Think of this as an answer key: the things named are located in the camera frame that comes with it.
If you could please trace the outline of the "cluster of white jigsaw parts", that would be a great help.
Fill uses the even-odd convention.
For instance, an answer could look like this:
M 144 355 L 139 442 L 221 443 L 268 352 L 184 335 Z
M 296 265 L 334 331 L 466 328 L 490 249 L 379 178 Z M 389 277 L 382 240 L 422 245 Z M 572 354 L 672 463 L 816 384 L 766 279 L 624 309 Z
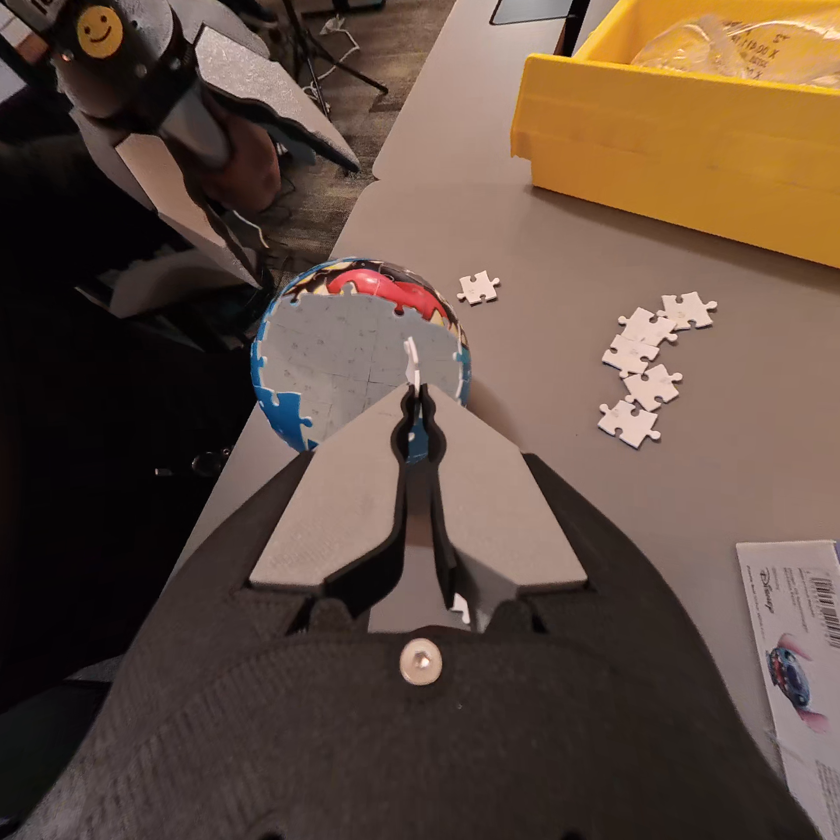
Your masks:
M 634 449 L 659 441 L 658 413 L 679 396 L 683 382 L 681 373 L 659 360 L 662 345 L 676 343 L 680 332 L 708 329 L 717 309 L 716 301 L 703 301 L 692 291 L 661 297 L 657 311 L 636 308 L 618 318 L 621 330 L 604 351 L 602 363 L 618 374 L 625 393 L 613 405 L 600 406 L 601 431 Z

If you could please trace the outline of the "cartoon puzzle box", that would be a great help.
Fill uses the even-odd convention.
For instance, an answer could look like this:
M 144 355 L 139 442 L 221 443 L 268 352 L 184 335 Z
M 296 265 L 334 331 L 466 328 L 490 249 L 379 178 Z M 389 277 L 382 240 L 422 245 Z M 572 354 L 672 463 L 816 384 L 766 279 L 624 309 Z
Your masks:
M 740 542 L 736 553 L 787 786 L 838 839 L 838 542 Z

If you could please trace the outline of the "clear plastic bag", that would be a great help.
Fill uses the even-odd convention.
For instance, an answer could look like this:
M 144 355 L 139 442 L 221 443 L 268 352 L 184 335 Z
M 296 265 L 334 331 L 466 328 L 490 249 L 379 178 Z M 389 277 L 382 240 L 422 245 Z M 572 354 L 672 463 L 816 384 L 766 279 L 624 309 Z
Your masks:
M 756 20 L 705 15 L 652 38 L 634 67 L 839 89 L 838 7 Z

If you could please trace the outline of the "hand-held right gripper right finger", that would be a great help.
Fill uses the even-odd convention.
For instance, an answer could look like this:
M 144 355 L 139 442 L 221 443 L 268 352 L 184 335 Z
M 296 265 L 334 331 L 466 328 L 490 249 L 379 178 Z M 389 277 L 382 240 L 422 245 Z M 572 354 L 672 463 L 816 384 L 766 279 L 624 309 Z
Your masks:
M 518 446 L 435 385 L 420 390 L 444 603 L 484 632 L 501 603 L 578 591 L 587 574 Z

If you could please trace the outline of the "person's left hand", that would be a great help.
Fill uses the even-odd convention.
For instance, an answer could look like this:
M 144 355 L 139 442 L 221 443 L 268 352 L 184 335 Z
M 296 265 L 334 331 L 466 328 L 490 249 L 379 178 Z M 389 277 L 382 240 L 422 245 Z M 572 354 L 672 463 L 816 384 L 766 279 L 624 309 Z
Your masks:
M 219 170 L 204 168 L 198 176 L 205 194 L 240 214 L 265 211 L 281 189 L 277 151 L 262 127 L 219 105 L 209 94 L 205 106 L 225 131 L 230 156 Z

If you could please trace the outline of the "black badge reel with clip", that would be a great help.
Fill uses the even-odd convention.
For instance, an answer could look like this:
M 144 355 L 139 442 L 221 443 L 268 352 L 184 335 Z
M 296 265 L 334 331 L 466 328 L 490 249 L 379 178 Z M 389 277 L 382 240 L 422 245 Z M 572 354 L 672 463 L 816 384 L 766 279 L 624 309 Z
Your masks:
M 203 449 L 165 456 L 154 465 L 154 476 L 191 480 L 217 480 L 221 476 L 231 454 L 232 446 Z

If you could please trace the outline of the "black tripod stand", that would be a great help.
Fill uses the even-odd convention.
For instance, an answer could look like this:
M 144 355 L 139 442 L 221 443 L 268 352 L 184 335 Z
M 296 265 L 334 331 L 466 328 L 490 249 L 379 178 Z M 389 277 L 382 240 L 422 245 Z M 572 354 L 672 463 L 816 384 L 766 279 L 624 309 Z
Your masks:
M 368 77 L 357 69 L 352 68 L 347 63 L 347 59 L 335 57 L 322 44 L 319 37 L 315 36 L 309 27 L 304 24 L 304 18 L 316 18 L 322 14 L 326 14 L 326 10 L 304 14 L 298 12 L 292 1 L 283 1 L 282 6 L 290 24 L 294 45 L 295 70 L 293 75 L 294 77 L 298 77 L 302 67 L 308 70 L 310 81 L 303 90 L 314 99 L 324 114 L 329 116 L 330 109 L 322 93 L 321 81 L 335 70 L 339 70 L 353 79 L 363 82 L 363 84 L 376 90 L 382 96 L 388 95 L 388 87 L 378 80 Z

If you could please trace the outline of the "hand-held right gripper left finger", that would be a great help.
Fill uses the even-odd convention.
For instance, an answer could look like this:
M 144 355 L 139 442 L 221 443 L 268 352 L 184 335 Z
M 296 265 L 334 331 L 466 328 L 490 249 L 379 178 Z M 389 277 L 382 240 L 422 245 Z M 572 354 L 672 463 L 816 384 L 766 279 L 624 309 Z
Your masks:
M 250 573 L 252 587 L 336 599 L 354 617 L 395 588 L 416 400 L 413 385 L 398 387 L 316 447 Z

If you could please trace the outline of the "blue puzzle ball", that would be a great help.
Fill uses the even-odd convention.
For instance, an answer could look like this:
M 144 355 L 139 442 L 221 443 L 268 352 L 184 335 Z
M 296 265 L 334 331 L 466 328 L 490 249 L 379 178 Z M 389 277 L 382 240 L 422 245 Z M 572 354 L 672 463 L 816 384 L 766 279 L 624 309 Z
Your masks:
M 382 259 L 349 257 L 290 280 L 251 346 L 251 379 L 275 433 L 315 449 L 406 381 L 413 337 L 422 383 L 467 406 L 469 344 L 457 314 L 424 278 Z

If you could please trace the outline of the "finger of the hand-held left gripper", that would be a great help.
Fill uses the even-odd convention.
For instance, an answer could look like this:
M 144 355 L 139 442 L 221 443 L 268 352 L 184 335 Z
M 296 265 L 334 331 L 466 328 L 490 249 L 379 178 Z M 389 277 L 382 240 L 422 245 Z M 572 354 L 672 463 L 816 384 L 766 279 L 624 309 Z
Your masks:
M 262 127 L 284 151 L 307 165 L 319 157 L 347 172 L 360 170 L 344 137 L 282 65 L 208 25 L 195 54 L 198 74 L 215 99 Z
M 175 156 L 159 136 L 111 129 L 72 110 L 70 117 L 99 170 L 124 193 L 237 281 L 259 287 L 256 254 L 241 245 L 226 223 L 189 185 Z

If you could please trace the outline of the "yellow plastic bin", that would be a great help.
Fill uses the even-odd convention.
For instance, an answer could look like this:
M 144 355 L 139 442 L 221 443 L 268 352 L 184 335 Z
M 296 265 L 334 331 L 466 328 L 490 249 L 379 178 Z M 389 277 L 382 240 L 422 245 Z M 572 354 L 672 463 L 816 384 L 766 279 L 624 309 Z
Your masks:
M 556 193 L 839 266 L 838 90 L 764 79 L 791 34 L 752 36 L 758 78 L 634 66 L 674 25 L 785 25 L 838 2 L 619 2 L 573 57 L 530 54 L 511 156 Z

